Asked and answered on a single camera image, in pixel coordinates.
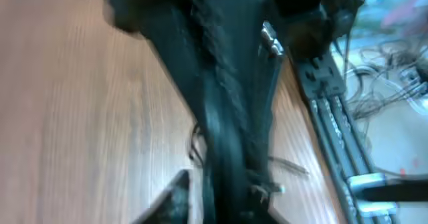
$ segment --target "metal bracket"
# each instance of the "metal bracket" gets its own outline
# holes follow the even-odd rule
[[[370,202],[358,199],[358,192],[368,187],[381,187],[385,186],[387,178],[384,174],[373,173],[367,175],[360,175],[350,177],[348,185],[351,193],[356,198],[356,208],[359,210],[363,217],[376,217],[379,215],[395,214],[398,205],[394,202]]]
[[[341,95],[345,92],[342,76],[331,53],[299,62],[298,76],[307,99]]]
[[[374,173],[373,163],[342,99],[345,85],[331,53],[293,64],[301,91],[306,97],[318,144],[348,223],[396,223],[390,215],[390,210],[395,206],[374,206],[377,211],[372,211],[370,208],[373,205],[359,201],[353,195],[361,183],[370,185],[379,183],[374,180],[381,179],[369,175]]]

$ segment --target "metal rail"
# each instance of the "metal rail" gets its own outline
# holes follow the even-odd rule
[[[298,62],[294,67],[348,223],[396,223],[388,211],[367,217],[352,195],[349,178],[374,173],[374,168],[342,98],[344,84],[330,53],[320,59]]]

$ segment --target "wood grain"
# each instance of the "wood grain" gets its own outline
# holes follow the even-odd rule
[[[292,223],[339,223],[291,73],[272,151],[311,175],[273,166],[288,189],[276,207]],[[0,223],[131,222],[191,168],[192,125],[149,44],[110,27],[102,0],[0,0]]]

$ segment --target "wooden surface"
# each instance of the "wooden surface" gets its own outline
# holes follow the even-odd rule
[[[0,0],[0,223],[129,223],[191,167],[187,109],[147,42],[102,7]],[[342,222],[289,66],[275,112],[273,154],[311,173],[273,166],[287,188],[275,206],[292,223]]]

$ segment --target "wire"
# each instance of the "wire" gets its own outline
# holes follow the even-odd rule
[[[406,100],[410,107],[414,109],[420,115],[428,115],[428,110],[420,107],[418,103],[416,103],[414,97],[416,95],[420,96],[420,89],[427,89],[428,83],[420,82],[419,80],[416,82],[410,83],[408,86],[404,88],[393,81],[389,80],[389,72],[395,68],[410,68],[411,66],[416,65],[419,60],[423,58],[423,54],[428,50],[428,47],[425,49],[421,49],[421,43],[425,39],[425,36],[428,33],[427,31],[424,33],[423,37],[417,44],[416,51],[419,53],[415,53],[411,51],[411,45],[408,41],[400,39],[397,41],[388,41],[383,42],[377,46],[377,49],[361,49],[359,51],[360,59],[364,63],[363,66],[358,66],[353,70],[348,70],[347,72],[350,75],[356,75],[360,80],[363,76],[372,76],[372,82],[370,84],[369,93],[364,96],[360,96],[359,100],[351,99],[348,102],[349,106],[354,106],[351,110],[351,113],[355,120],[366,120],[366,125],[364,128],[364,143],[368,141],[367,134],[368,128],[370,125],[370,117],[378,114],[382,110],[384,110],[387,106],[391,104]],[[388,44],[394,44],[395,46],[388,49]],[[371,58],[368,58],[366,53],[374,55]],[[395,93],[391,96],[384,97],[382,94],[375,92],[375,82],[377,80],[382,80],[383,83],[392,88]],[[402,175],[400,173],[394,173],[379,167],[375,167],[378,172],[385,173],[386,175],[390,175],[398,178],[410,178],[414,176]]]
[[[198,149],[196,148],[196,144],[195,144],[195,139],[198,137],[202,136],[202,132],[201,132],[201,128],[200,126],[196,123],[193,126],[192,132],[191,132],[191,136],[190,136],[190,141],[189,141],[189,147],[187,150],[187,154],[189,156],[189,159],[192,161],[192,163],[198,167],[198,168],[203,168],[204,167],[204,161],[203,158],[201,156],[201,154],[199,153]],[[274,157],[274,156],[268,156],[268,159],[272,162],[276,162],[278,164],[281,164],[284,168],[287,168],[291,171],[300,173],[300,174],[304,174],[304,175],[308,175],[309,171],[306,170],[304,167],[293,163],[289,160],[283,159],[283,158],[278,158],[278,157]]]
[[[334,48],[336,48],[336,51],[339,53],[339,56],[342,57],[344,63],[345,62],[348,63],[348,65],[352,68],[352,73],[355,74],[357,76],[357,78],[358,78],[358,88],[357,88],[356,92],[350,98],[348,98],[346,101],[355,100],[355,99],[361,97],[362,90],[364,89],[364,82],[362,81],[362,76],[357,74],[357,72],[356,72],[357,69],[356,69],[355,65],[353,63],[351,63],[349,61],[349,58],[346,57],[342,53],[342,50],[340,49],[340,46],[339,46],[339,43],[337,42],[337,39],[333,41],[333,46],[334,46]],[[348,75],[348,70],[346,70],[345,73],[344,73],[344,75],[343,75],[344,76],[343,77],[344,80],[347,79],[347,75]]]
[[[196,123],[193,126],[192,133],[189,141],[189,148],[187,149],[187,154],[192,163],[198,167],[203,168],[204,162],[202,156],[199,154],[199,151],[195,145],[195,139],[201,136],[201,127]]]
[[[387,169],[381,168],[381,167],[376,167],[376,171],[380,172],[380,173],[384,173],[386,175],[392,176],[392,177],[397,177],[400,179],[405,179],[405,180],[418,180],[418,179],[426,179],[427,175],[426,174],[415,174],[415,175],[411,175],[411,174],[401,174],[401,173],[395,173],[393,171],[388,171]]]
[[[345,46],[345,57],[344,57],[344,68],[343,68],[343,80],[344,85],[346,85],[347,73],[348,73],[348,65],[349,65],[349,47],[350,47],[350,31],[346,34],[346,46]]]
[[[366,128],[364,129],[364,132],[362,133],[363,134],[362,135],[362,137],[363,137],[362,142],[366,146],[366,149],[370,152],[372,150],[372,144],[371,144],[371,141],[367,138],[369,126],[370,126],[370,120],[368,119],[366,121]]]

